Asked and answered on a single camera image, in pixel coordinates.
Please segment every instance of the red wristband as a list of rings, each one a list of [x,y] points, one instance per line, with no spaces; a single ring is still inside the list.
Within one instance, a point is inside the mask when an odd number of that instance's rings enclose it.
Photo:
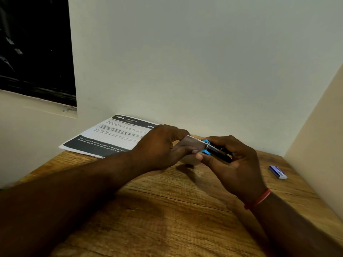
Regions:
[[[264,192],[262,194],[262,196],[260,196],[258,199],[256,199],[254,202],[250,203],[250,204],[245,204],[244,208],[246,210],[249,210],[255,206],[257,206],[259,203],[261,203],[263,200],[265,200],[270,194],[270,189],[267,189],[266,192]]]

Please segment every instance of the window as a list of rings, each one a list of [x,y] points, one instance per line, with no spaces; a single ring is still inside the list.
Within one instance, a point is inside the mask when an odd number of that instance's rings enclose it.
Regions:
[[[0,0],[0,89],[76,106],[68,0]]]

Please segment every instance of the dark header banner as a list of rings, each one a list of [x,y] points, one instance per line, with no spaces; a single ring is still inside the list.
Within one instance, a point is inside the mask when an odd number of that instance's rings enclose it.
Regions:
[[[122,122],[125,122],[125,123],[134,124],[134,125],[145,127],[145,128],[149,128],[149,129],[153,129],[154,127],[157,126],[156,124],[153,124],[153,123],[148,123],[146,121],[142,121],[142,120],[138,120],[136,118],[127,117],[127,116],[118,115],[118,114],[113,116],[112,119],[115,119],[115,120],[118,120],[118,121],[122,121]]]
[[[118,152],[130,151],[128,149],[124,149],[98,140],[93,140],[82,135],[75,137],[74,139],[66,142],[63,145],[75,150],[88,152],[102,157],[106,157]]]

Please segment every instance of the table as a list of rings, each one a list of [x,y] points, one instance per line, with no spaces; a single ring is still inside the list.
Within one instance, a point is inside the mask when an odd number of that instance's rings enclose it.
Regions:
[[[267,186],[342,244],[343,224],[313,189],[281,156],[257,153]],[[20,182],[95,160],[64,151]],[[278,166],[288,179],[277,179],[269,165]],[[179,162],[122,187],[51,255],[273,256],[258,226],[209,168]]]

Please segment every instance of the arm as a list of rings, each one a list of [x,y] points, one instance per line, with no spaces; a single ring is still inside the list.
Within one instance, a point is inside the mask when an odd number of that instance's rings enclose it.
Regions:
[[[170,167],[190,154],[194,148],[173,147],[172,143],[188,134],[186,130],[159,125],[130,152],[1,191],[1,256],[48,253],[127,182],[146,172]]]
[[[198,153],[196,158],[207,165],[230,193],[243,203],[252,203],[267,187],[262,179],[259,160],[253,148],[233,136],[208,137],[214,145],[233,152],[233,162],[226,165],[212,156]],[[287,256],[343,256],[343,248],[317,229],[290,205],[271,193],[251,209],[270,241]]]

